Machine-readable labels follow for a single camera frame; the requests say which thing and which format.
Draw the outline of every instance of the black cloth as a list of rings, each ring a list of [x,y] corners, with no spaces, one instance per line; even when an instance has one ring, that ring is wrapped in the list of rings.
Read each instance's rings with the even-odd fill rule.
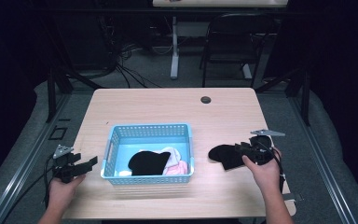
[[[225,170],[230,170],[243,166],[242,155],[235,150],[235,146],[232,145],[220,145],[212,148],[208,157],[214,161],[222,162]]]
[[[162,175],[170,156],[171,152],[141,151],[131,157],[129,168],[132,175]]]

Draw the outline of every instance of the blue plastic basket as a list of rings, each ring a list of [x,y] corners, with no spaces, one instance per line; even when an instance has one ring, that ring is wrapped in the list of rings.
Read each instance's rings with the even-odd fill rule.
[[[187,163],[185,175],[126,175],[128,163],[139,150],[174,147]],[[112,185],[187,183],[194,173],[191,128],[186,123],[115,125],[109,134],[101,177]]]

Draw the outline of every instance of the wooden table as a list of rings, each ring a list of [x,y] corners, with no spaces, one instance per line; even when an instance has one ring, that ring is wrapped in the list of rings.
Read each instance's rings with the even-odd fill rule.
[[[208,96],[209,104],[200,98]],[[100,176],[105,145],[115,124],[191,125],[195,172],[188,184],[114,187]],[[267,129],[252,89],[97,90],[74,148],[82,161],[99,162],[78,187],[64,218],[145,219],[263,217],[265,206],[246,167],[225,171],[208,152],[218,145],[248,141],[250,131]],[[284,184],[283,193],[289,188]],[[286,202],[293,215],[293,202]]]
[[[286,7],[288,0],[153,0],[154,7]]]

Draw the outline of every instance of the wire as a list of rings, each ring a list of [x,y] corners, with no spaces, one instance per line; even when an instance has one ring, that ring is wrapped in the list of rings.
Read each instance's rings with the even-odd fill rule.
[[[107,75],[111,74],[112,72],[115,71],[116,69],[116,64],[113,65],[111,68],[107,68],[106,70],[102,71],[99,74],[92,74],[92,75],[87,75],[87,74],[81,74],[83,77],[86,77],[88,79],[94,79],[94,78],[98,78],[98,77],[106,77]]]
[[[118,72],[125,78],[128,88],[131,87],[131,84],[130,84],[130,82],[129,82],[129,80],[128,80],[126,75],[131,76],[138,84],[140,84],[144,88],[148,88],[146,86],[146,83],[145,83],[146,81],[148,83],[156,86],[156,87],[162,88],[158,84],[156,84],[156,83],[150,81],[149,79],[141,76],[141,74],[139,74],[138,72],[136,72],[136,71],[124,66],[124,61],[126,61],[126,60],[128,60],[130,58],[131,52],[133,50],[136,50],[136,49],[131,49],[132,47],[135,47],[135,45],[128,44],[125,47],[123,47],[122,53],[120,53],[119,62],[117,62],[117,67],[116,67]]]
[[[278,163],[278,166],[279,166],[279,170],[280,170],[280,191],[282,193],[282,190],[283,190],[283,183],[284,181],[286,180],[286,177],[284,175],[284,172],[283,172],[283,167],[282,167],[282,161],[281,161],[281,155],[278,153],[278,151],[273,148],[273,149],[270,149],[269,147],[266,147],[264,144],[262,144],[261,142],[257,141],[257,144],[259,144],[260,146],[262,146],[266,151],[268,151],[271,155],[272,155],[272,158]]]
[[[173,31],[172,31],[170,24],[168,23],[167,17],[164,17],[164,20],[165,20],[165,24],[167,24],[167,27],[171,32],[171,35],[173,35]],[[156,51],[156,48],[158,48],[158,47],[152,47],[153,52],[155,52],[156,54],[159,54],[159,55],[163,55],[163,54],[166,54],[171,51],[171,49],[173,48],[173,43],[169,46],[169,49],[164,52],[158,52],[158,51]]]
[[[17,199],[16,202],[13,203],[13,205],[10,207],[10,209],[8,210],[4,220],[2,221],[2,223],[5,223],[7,221],[8,216],[10,215],[10,213],[14,210],[14,208],[17,206],[17,204],[21,201],[21,199],[28,193],[28,191],[30,191],[30,189],[44,176],[45,174],[42,174],[41,176],[39,176],[31,185],[30,187],[28,187],[28,189],[26,189],[22,195]]]
[[[49,182],[48,182],[48,163],[53,158],[53,155],[54,155],[54,153],[51,154],[50,156],[48,156],[48,159],[45,162],[45,170],[44,170],[44,173],[43,173],[43,179],[44,179],[44,182],[45,182],[45,206],[46,206],[46,208],[48,208],[48,198],[49,198],[49,193],[48,193],[48,185],[49,185]]]

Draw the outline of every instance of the small round object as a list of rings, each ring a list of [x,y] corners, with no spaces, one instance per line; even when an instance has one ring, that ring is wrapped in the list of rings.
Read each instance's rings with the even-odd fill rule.
[[[202,96],[202,97],[201,97],[201,101],[202,101],[204,104],[209,104],[212,100],[211,100],[211,97],[209,97],[209,96]]]

